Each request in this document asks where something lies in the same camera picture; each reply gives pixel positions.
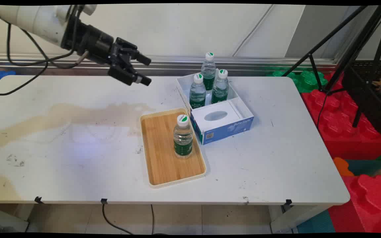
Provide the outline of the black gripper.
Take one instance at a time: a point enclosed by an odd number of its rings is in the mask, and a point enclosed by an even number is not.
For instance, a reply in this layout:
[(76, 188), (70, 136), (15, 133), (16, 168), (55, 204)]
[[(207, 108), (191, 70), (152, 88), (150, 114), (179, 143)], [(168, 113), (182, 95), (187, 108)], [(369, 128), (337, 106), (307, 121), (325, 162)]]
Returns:
[[(98, 64), (111, 64), (109, 56), (111, 56), (112, 45), (115, 44), (118, 46), (118, 49), (115, 50), (118, 56), (128, 56), (130, 60), (137, 60), (146, 66), (151, 63), (151, 59), (144, 56), (138, 47), (131, 42), (120, 37), (114, 39), (94, 26), (82, 22), (78, 22), (75, 39), (76, 53), (82, 56), (87, 51), (86, 59)], [(108, 75), (128, 86), (133, 83), (149, 86), (152, 82), (151, 78), (137, 72), (132, 65), (112, 64), (108, 70)]]

